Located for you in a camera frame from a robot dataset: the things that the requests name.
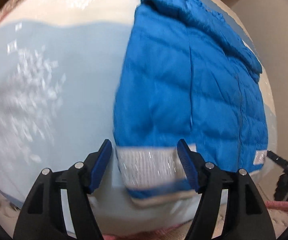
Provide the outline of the pink knitted cloth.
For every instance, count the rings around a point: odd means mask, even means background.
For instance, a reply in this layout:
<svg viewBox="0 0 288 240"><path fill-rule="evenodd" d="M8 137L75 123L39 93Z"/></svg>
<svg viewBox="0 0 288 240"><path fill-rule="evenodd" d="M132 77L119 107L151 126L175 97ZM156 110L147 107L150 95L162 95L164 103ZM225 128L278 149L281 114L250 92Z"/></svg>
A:
<svg viewBox="0 0 288 240"><path fill-rule="evenodd" d="M285 201L265 201L265 206L267 209L279 210L288 213L288 202Z"/></svg>

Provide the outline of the blue white bed sheet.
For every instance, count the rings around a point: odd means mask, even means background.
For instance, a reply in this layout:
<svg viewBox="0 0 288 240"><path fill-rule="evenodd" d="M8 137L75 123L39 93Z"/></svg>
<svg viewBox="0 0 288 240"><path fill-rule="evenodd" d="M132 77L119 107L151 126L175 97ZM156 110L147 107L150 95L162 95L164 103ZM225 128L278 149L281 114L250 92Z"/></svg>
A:
<svg viewBox="0 0 288 240"><path fill-rule="evenodd" d="M201 0L256 55L238 16L221 0ZM134 235L190 221L189 198L139 206L128 194L114 138L114 105L141 0L24 0L0 23L0 193L22 207L44 168L61 171L95 152L105 139L113 154L90 204L102 233ZM262 66L259 88L277 149L277 121Z"/></svg>

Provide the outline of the blue puffer jacket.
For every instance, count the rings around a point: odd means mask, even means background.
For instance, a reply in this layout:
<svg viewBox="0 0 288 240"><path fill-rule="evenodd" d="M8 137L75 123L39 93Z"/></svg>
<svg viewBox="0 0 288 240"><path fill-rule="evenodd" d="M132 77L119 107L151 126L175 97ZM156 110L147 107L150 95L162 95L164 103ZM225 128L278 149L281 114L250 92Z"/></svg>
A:
<svg viewBox="0 0 288 240"><path fill-rule="evenodd" d="M114 105L117 158L135 204L192 196L180 139L223 170L261 170L269 138L262 71L224 15L201 0L141 0Z"/></svg>

